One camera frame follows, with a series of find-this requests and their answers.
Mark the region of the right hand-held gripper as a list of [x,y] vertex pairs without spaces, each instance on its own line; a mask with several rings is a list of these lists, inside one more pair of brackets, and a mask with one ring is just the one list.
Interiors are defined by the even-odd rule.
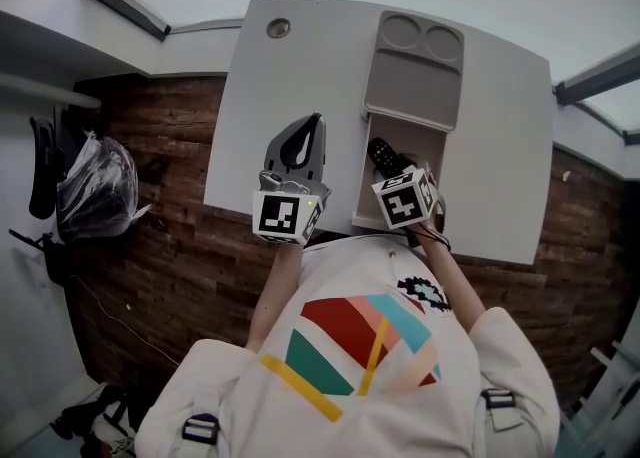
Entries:
[[428,220],[440,208],[440,193],[426,160],[395,176],[375,167],[374,179],[371,188],[390,230]]

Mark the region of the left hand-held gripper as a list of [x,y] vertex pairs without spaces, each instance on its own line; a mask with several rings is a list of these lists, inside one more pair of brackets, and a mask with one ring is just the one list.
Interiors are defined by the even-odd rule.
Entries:
[[320,113],[296,120],[271,140],[260,189],[253,193],[256,236],[271,243],[307,244],[331,194],[318,182],[325,156],[326,123]]

